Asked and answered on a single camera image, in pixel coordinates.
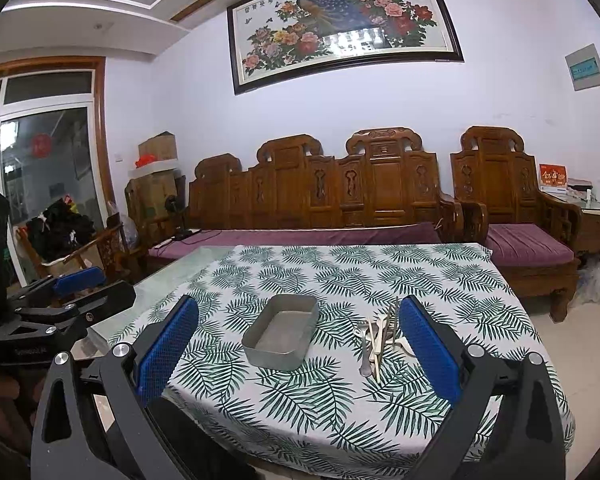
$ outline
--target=beige floor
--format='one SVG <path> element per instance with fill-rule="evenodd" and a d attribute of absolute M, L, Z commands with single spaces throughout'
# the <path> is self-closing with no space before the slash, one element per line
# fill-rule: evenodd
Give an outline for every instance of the beige floor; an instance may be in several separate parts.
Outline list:
<path fill-rule="evenodd" d="M 554 361 L 576 419 L 566 475 L 566 480 L 574 480 L 600 446 L 600 304 L 571 306 L 565 321 L 554 323 L 545 298 L 523 303 Z M 266 480 L 318 480 L 260 460 L 250 462 Z"/>

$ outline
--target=person's hand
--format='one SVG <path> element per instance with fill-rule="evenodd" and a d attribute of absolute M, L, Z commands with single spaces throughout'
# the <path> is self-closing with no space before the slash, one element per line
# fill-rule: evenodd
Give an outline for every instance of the person's hand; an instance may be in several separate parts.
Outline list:
<path fill-rule="evenodd" d="M 43 381 L 38 382 L 31 392 L 37 403 L 40 400 Z M 20 385 L 16 379 L 0 372 L 0 438 L 12 449 L 28 454 L 31 446 L 31 433 L 28 425 L 18 413 L 15 399 L 20 395 Z M 30 416 L 33 425 L 35 413 Z"/>

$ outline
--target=leaf pattern tablecloth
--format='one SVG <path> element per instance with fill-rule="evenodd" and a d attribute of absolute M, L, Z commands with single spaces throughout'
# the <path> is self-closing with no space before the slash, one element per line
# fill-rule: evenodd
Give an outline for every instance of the leaf pattern tablecloth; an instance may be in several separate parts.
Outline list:
<path fill-rule="evenodd" d="M 253 367 L 240 341 L 275 294 L 309 294 L 320 316 L 304 363 L 292 372 Z M 449 404 L 418 361 L 385 351 L 381 379 L 358 373 L 356 325 L 414 294 L 433 319 L 490 353 L 547 361 L 567 450 L 575 424 L 549 355 L 518 298 L 478 244 L 237 246 L 116 333 L 132 342 L 181 295 L 200 325 L 165 395 L 214 439 L 261 459 L 346 479 L 401 479 L 437 431 Z M 467 454 L 478 460 L 498 413 L 492 397 Z"/>

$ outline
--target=blue gripper pad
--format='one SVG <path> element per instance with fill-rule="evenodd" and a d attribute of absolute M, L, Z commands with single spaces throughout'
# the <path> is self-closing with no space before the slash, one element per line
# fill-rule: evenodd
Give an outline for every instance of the blue gripper pad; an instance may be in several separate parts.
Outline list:
<path fill-rule="evenodd" d="M 160 397 L 198 328 L 196 300 L 190 296 L 180 298 L 161 325 L 162 331 L 136 368 L 136 395 L 142 406 Z"/>
<path fill-rule="evenodd" d="M 458 364 L 411 298 L 400 303 L 398 319 L 436 395 L 454 405 L 462 395 Z"/>
<path fill-rule="evenodd" d="M 62 298 L 85 288 L 102 285 L 106 278 L 100 267 L 89 267 L 56 280 L 54 293 Z"/>

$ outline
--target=purple seat cushion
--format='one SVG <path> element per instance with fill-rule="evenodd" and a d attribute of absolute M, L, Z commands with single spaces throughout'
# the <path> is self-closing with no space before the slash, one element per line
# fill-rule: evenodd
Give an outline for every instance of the purple seat cushion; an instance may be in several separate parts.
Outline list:
<path fill-rule="evenodd" d="M 570 248 L 535 224 L 491 224 L 485 245 L 497 267 L 553 267 L 574 258 Z"/>
<path fill-rule="evenodd" d="M 358 229 L 227 230 L 200 231 L 181 242 L 150 249 L 151 256 L 177 260 L 203 246 L 236 245 L 394 245 L 439 244 L 440 237 L 430 222 L 393 227 Z"/>

